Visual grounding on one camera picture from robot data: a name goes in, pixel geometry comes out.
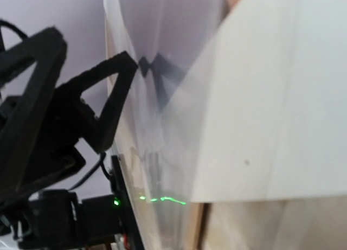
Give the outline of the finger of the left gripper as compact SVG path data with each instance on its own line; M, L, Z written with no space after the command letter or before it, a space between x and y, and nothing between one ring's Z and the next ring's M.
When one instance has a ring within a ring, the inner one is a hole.
M121 52L82 72L55 90L55 105L67 121L69 130L83 138L96 153L110 148L117 130L121 112L130 90L136 62L127 52ZM81 95L101 80L116 74L116 82L100 115L82 101Z
M30 155L66 59L67 43L49 27L1 54L1 83L35 69L1 130L1 163L23 163Z

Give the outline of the white photo mat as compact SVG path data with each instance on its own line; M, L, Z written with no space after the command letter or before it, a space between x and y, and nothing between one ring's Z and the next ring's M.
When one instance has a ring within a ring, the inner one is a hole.
M346 0L240 0L214 40L191 199L346 194Z

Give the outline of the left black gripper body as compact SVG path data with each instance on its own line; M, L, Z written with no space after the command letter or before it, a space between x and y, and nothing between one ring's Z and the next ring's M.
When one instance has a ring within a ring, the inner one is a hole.
M26 198L86 164L72 115L57 101L34 106L21 96L1 104L1 198Z

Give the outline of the clear acrylic sheet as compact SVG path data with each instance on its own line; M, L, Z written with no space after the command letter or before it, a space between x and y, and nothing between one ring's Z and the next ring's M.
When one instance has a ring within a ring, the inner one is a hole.
M108 55L138 65L113 151L145 249L189 249L191 201L224 0L104 0Z

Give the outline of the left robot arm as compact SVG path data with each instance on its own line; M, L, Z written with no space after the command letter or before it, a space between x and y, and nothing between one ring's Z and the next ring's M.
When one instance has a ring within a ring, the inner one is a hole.
M86 164L76 149L85 140L101 160L117 131L137 64L127 52L57 85L67 42L54 27L1 48L1 85L34 70L21 95L1 103L1 234L20 249L71 249L98 242L81 221L74 189L51 185Z

